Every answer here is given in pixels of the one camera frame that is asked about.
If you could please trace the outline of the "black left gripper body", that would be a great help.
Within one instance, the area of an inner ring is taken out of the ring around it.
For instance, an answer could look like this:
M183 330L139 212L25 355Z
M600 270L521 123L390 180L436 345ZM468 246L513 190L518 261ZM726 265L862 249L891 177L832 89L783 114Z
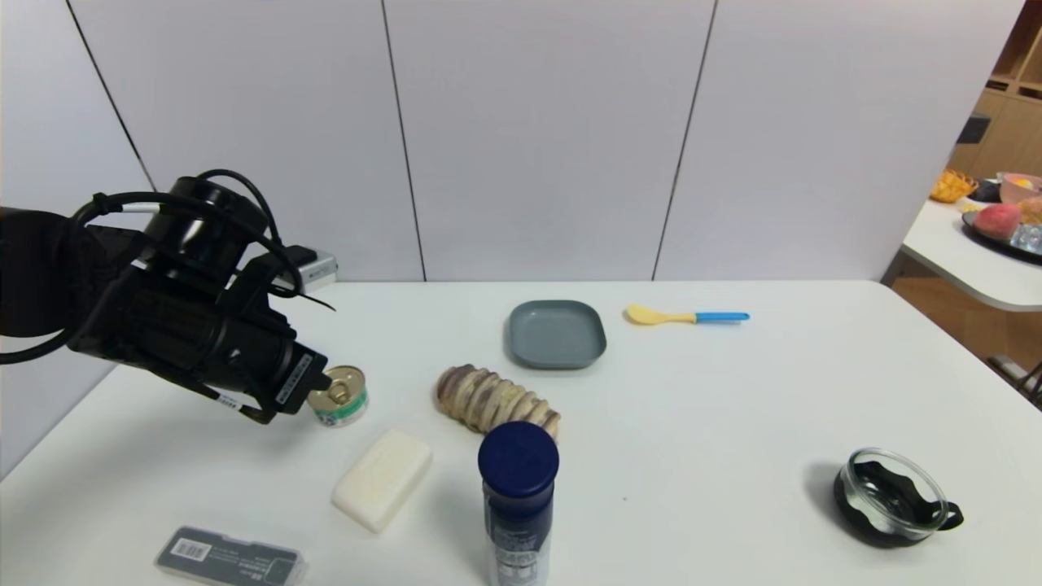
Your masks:
M327 357L299 342L287 316L267 303L242 312L212 308L204 315L194 392L260 424L297 414Z

